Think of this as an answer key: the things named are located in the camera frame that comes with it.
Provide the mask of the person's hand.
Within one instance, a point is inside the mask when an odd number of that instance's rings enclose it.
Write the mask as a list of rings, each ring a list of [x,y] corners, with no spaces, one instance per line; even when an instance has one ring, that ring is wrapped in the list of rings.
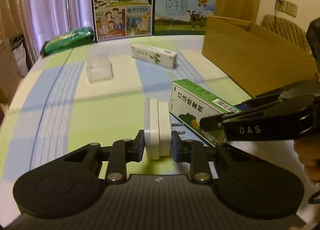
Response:
[[[309,180],[314,185],[319,184],[319,135],[294,140],[293,148]]]

